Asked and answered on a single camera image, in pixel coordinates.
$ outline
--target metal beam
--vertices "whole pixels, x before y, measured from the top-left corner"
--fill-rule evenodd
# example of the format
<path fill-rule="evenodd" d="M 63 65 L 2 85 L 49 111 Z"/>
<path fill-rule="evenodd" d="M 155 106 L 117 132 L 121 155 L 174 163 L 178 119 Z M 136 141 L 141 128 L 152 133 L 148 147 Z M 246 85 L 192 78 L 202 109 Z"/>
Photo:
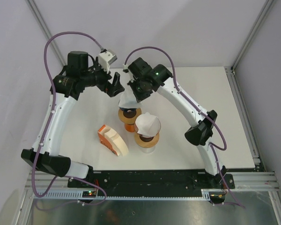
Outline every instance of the metal beam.
<path fill-rule="evenodd" d="M 47 24 L 45 23 L 41 12 L 39 11 L 36 3 L 34 0 L 25 0 L 29 9 L 31 10 L 32 14 L 34 15 L 40 29 L 42 30 L 43 34 L 45 35 L 46 39 L 49 40 L 52 37 L 52 34 L 47 26 Z M 57 57 L 57 59 L 59 60 L 61 66 L 66 65 L 66 61 L 63 58 L 58 46 L 56 45 L 55 41 L 51 42 L 51 47 L 53 50 L 53 53 L 55 54 L 55 56 Z"/>
<path fill-rule="evenodd" d="M 254 38 L 256 37 L 258 31 L 260 30 L 262 24 L 264 23 L 266 17 L 268 16 L 268 14 L 270 13 L 270 11 L 272 10 L 274 4 L 276 3 L 277 0 L 267 0 L 266 3 L 264 4 L 261 12 L 259 13 L 253 27 L 251 28 L 248 37 L 246 38 L 240 52 L 238 53 L 233 66 L 232 66 L 232 70 L 234 71 L 236 69 L 236 67 L 238 66 L 240 60 L 242 59 L 242 57 L 244 56 L 244 54 L 246 53 L 246 51 L 248 50 L 250 44 L 252 43 L 252 41 L 254 40 Z"/>

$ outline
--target white wall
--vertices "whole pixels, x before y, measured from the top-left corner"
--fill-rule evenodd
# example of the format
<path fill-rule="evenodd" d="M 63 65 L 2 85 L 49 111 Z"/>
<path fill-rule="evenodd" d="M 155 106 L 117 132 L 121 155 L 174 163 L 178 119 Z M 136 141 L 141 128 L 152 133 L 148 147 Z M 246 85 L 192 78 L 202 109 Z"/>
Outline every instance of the white wall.
<path fill-rule="evenodd" d="M 236 72 L 260 151 L 281 186 L 281 0 Z"/>
<path fill-rule="evenodd" d="M 117 53 L 122 66 L 135 48 L 158 46 L 178 67 L 230 66 L 265 0 L 36 0 L 52 34 L 83 31 Z M 73 49 L 98 53 L 85 37 L 57 40 L 66 55 Z M 167 59 L 141 53 L 152 65 Z"/>
<path fill-rule="evenodd" d="M 31 147 L 49 102 L 45 42 L 25 1 L 0 0 L 0 210 L 12 193 L 15 203 L 21 195 L 30 170 L 21 151 Z M 56 74 L 60 68 L 52 53 L 49 60 Z"/>

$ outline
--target brown coaster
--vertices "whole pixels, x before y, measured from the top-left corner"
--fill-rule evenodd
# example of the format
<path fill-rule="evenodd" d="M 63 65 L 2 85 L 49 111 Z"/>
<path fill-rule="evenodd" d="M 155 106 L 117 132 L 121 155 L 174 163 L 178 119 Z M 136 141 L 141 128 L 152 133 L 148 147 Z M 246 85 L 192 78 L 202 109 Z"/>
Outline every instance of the brown coaster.
<path fill-rule="evenodd" d="M 149 142 L 144 142 L 141 140 L 141 137 L 138 133 L 135 133 L 134 134 L 134 139 L 135 139 L 135 142 L 143 147 L 143 148 L 151 148 L 153 146 L 155 146 L 157 144 L 157 142 L 159 141 L 159 133 L 153 138 L 152 141 L 149 141 Z"/>
<path fill-rule="evenodd" d="M 136 118 L 141 115 L 141 108 L 136 109 L 136 114 L 132 118 L 127 118 L 124 116 L 124 111 L 121 109 L 118 110 L 118 117 L 119 119 L 125 124 L 134 124 Z"/>

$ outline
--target purple cable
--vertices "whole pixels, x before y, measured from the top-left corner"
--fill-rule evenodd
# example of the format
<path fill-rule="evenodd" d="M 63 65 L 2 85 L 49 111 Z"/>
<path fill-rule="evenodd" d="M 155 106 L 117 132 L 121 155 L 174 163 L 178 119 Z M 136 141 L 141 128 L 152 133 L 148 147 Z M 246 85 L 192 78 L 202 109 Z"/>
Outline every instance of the purple cable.
<path fill-rule="evenodd" d="M 213 146 L 213 145 L 210 145 L 210 147 L 211 147 L 211 149 L 212 149 L 212 152 L 214 153 L 214 157 L 215 157 L 215 161 L 216 161 L 217 170 L 219 171 L 219 174 L 220 174 L 220 176 L 221 176 L 221 178 L 222 178 L 222 180 L 223 180 L 223 182 L 224 182 L 224 185 L 227 187 L 229 193 L 231 194 L 232 198 L 233 198 L 234 201 L 236 202 L 236 203 L 234 203 L 234 202 L 227 202 L 227 203 L 224 203 L 224 204 L 230 204 L 230 205 L 231 205 L 231 204 L 236 204 L 236 205 L 238 205 L 238 206 L 240 206 L 240 207 L 242 207 L 242 208 L 245 209 L 245 206 L 243 206 L 243 205 L 238 201 L 238 199 L 235 197 L 235 195 L 233 194 L 233 192 L 230 190 L 230 188 L 229 188 L 229 186 L 228 186 L 228 184 L 227 184 L 227 182 L 226 182 L 226 180 L 225 180 L 225 178 L 224 178 L 224 176 L 223 176 L 223 174 L 222 174 L 222 172 L 221 172 L 220 164 L 219 164 L 219 159 L 218 159 L 218 157 L 217 157 L 217 155 L 216 155 L 214 146 Z"/>
<path fill-rule="evenodd" d="M 52 86 L 52 94 L 53 94 L 53 101 L 52 101 L 52 106 L 51 106 L 51 111 L 54 111 L 55 109 L 55 102 L 56 102 L 56 90 L 55 90 L 55 86 L 54 86 L 54 83 L 53 83 L 53 79 L 52 79 L 52 76 L 50 74 L 50 71 L 49 71 L 49 68 L 48 68 L 48 62 L 47 62 L 47 50 L 48 50 L 48 46 L 49 44 L 57 37 L 59 36 L 62 36 L 62 35 L 66 35 L 66 34 L 77 34 L 77 35 L 82 35 L 82 36 L 86 36 L 90 39 L 92 39 L 99 47 L 101 50 L 103 50 L 104 48 L 90 35 L 88 34 L 85 34 L 85 33 L 82 33 L 82 32 L 76 32 L 76 31 L 67 31 L 67 32 L 61 32 L 61 33 L 58 33 L 54 36 L 52 36 L 46 43 L 45 45 L 45 48 L 44 48 L 44 64 L 45 64 L 45 68 L 46 68 L 46 72 L 48 74 L 48 77 L 49 77 L 49 80 L 50 80 L 50 83 L 51 83 L 51 86 Z M 44 138 L 46 136 L 46 133 L 47 133 L 47 130 L 49 128 L 49 125 L 50 125 L 50 122 L 51 122 L 51 119 L 52 119 L 52 116 L 53 116 L 53 113 L 50 113 L 49 115 L 49 118 L 46 122 L 46 125 L 45 125 L 45 128 L 44 128 L 44 131 L 42 133 L 42 136 L 41 136 L 41 139 L 40 139 L 40 143 L 43 143 L 44 142 Z M 56 180 L 57 176 L 55 176 L 50 185 L 48 186 L 48 188 L 45 190 L 45 192 L 43 194 L 39 194 L 37 192 L 37 188 L 36 188 L 36 184 L 35 184 L 35 173 L 36 173 L 36 166 L 37 166 L 37 159 L 38 159 L 38 156 L 39 156 L 39 153 L 41 151 L 41 148 L 42 146 L 39 144 L 38 148 L 37 148 L 37 152 L 36 152 L 36 156 L 34 158 L 34 161 L 33 161 L 33 166 L 32 166 L 32 174 L 31 174 L 31 183 L 32 183 L 32 190 L 33 190 L 33 193 L 36 197 L 38 198 L 41 198 L 41 197 L 44 197 L 48 191 L 50 190 L 53 182 Z"/>
<path fill-rule="evenodd" d="M 157 48 L 157 47 L 153 47 L 153 46 L 145 46 L 145 47 L 137 48 L 137 49 L 133 50 L 133 51 L 127 56 L 127 58 L 126 58 L 126 60 L 125 60 L 125 64 L 127 64 L 128 59 L 130 58 L 130 56 L 131 56 L 133 53 L 135 53 L 135 52 L 137 52 L 137 51 L 139 51 L 139 50 L 143 50 L 143 49 L 155 49 L 155 50 L 158 50 L 158 51 L 164 53 L 164 54 L 168 57 L 168 59 L 169 59 L 169 61 L 170 61 L 170 64 L 171 64 L 171 66 L 172 66 L 172 70 L 173 70 L 173 82 L 174 82 L 174 86 L 175 86 L 175 88 L 177 89 L 177 91 L 179 92 L 179 91 L 180 91 L 180 88 L 179 88 L 179 86 L 178 86 L 178 84 L 177 84 L 176 71 L 175 71 L 175 67 L 174 67 L 174 62 L 173 62 L 173 60 L 171 59 L 171 57 L 170 57 L 164 50 L 162 50 L 162 49 L 160 49 L 160 48 Z M 215 146 L 217 149 L 222 150 L 222 151 L 225 151 L 225 150 L 227 149 L 226 139 L 225 139 L 223 133 L 221 132 L 220 128 L 217 126 L 217 124 L 216 124 L 210 117 L 208 117 L 205 113 L 201 112 L 201 110 L 195 105 L 195 103 L 192 102 L 192 100 L 190 100 L 182 91 L 180 91 L 180 94 L 181 94 L 181 95 L 185 98 L 185 100 L 188 101 L 198 112 L 200 112 L 200 114 L 202 114 L 202 116 L 204 116 L 205 118 L 207 118 L 207 119 L 214 125 L 215 129 L 219 132 L 219 134 L 220 134 L 220 136 L 221 136 L 221 138 L 222 138 L 222 140 L 223 140 L 224 147 L 221 148 L 221 147 L 219 147 L 218 145 L 216 145 L 216 144 L 214 144 L 214 143 L 211 143 L 211 144 L 212 144 L 213 146 Z"/>
<path fill-rule="evenodd" d="M 97 185 L 95 185 L 95 184 L 89 183 L 89 182 L 87 182 L 87 181 L 85 181 L 85 180 L 82 180 L 82 179 L 80 179 L 80 178 L 77 178 L 77 177 L 73 177 L 73 179 L 78 180 L 78 181 L 81 181 L 81 182 L 84 182 L 84 183 L 86 183 L 86 184 L 88 184 L 88 185 L 91 185 L 91 186 L 97 188 L 97 189 L 100 189 L 100 190 L 103 192 L 103 194 L 104 194 L 104 199 L 101 200 L 101 201 L 99 201 L 99 202 L 96 202 L 96 203 L 86 203 L 86 202 L 81 202 L 81 201 L 78 202 L 78 200 L 72 200 L 72 201 L 68 201 L 68 202 L 65 202 L 65 203 L 63 203 L 63 204 L 60 204 L 60 205 L 58 205 L 58 206 L 55 206 L 55 207 L 53 207 L 53 208 L 51 208 L 51 209 L 41 209 L 41 208 L 39 208 L 38 205 L 37 205 L 37 201 L 36 201 L 35 204 L 34 204 L 35 207 L 36 207 L 38 210 L 40 210 L 40 211 L 52 211 L 52 210 L 56 210 L 56 209 L 58 209 L 59 207 L 62 207 L 62 206 L 64 206 L 64 205 L 68 205 L 68 204 L 70 204 L 70 203 L 81 203 L 81 204 L 84 204 L 84 205 L 99 205 L 99 204 L 103 203 L 103 202 L 106 200 L 107 194 L 106 194 L 106 192 L 104 191 L 103 188 L 101 188 L 101 187 L 99 187 L 99 186 L 97 186 Z"/>

